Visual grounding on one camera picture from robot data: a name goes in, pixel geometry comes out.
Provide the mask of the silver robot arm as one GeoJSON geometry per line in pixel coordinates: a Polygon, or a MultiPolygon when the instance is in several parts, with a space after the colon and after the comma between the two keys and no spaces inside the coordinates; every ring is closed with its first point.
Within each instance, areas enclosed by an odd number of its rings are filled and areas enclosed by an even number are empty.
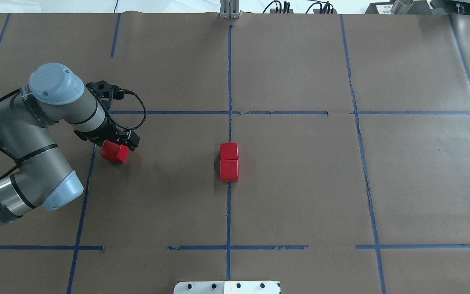
{"type": "Polygon", "coordinates": [[[39,66],[28,83],[0,98],[0,152],[14,166],[0,176],[0,226],[37,207],[49,212],[82,195],[84,186],[49,128],[60,121],[82,141],[112,142],[134,151],[137,126],[119,124],[110,114],[114,99],[133,91],[105,81],[83,82],[60,63],[39,66]]]}

